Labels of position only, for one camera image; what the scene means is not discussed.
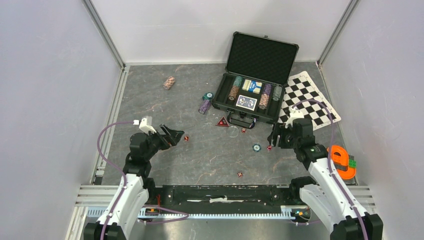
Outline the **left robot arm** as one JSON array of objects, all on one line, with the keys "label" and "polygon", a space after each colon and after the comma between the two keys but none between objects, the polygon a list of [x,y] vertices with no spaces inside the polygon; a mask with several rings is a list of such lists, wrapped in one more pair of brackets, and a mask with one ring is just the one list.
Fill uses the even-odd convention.
[{"label": "left robot arm", "polygon": [[128,240],[140,210],[157,198],[154,179],[149,177],[151,158],[158,152],[178,144],[182,130],[160,125],[163,133],[150,124],[135,121],[140,132],[130,137],[129,153],[121,171],[119,187],[103,214],[83,230],[85,240]]}]

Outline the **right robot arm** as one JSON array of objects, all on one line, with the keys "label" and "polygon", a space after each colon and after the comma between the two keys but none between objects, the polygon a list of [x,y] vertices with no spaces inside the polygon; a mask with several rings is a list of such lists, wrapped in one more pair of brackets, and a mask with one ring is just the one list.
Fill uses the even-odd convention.
[{"label": "right robot arm", "polygon": [[309,176],[291,180],[288,196],[293,203],[312,209],[331,240],[383,239],[382,219],[369,213],[338,175],[327,148],[316,143],[310,119],[276,123],[268,141],[274,147],[292,149],[309,172]]}]

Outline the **single green blue chip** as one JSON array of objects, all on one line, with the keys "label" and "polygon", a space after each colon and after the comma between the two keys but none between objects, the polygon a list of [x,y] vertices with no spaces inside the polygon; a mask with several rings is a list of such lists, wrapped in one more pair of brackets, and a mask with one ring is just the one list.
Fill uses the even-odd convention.
[{"label": "single green blue chip", "polygon": [[254,152],[260,152],[262,150],[262,147],[259,144],[254,144],[252,146],[252,149]]}]

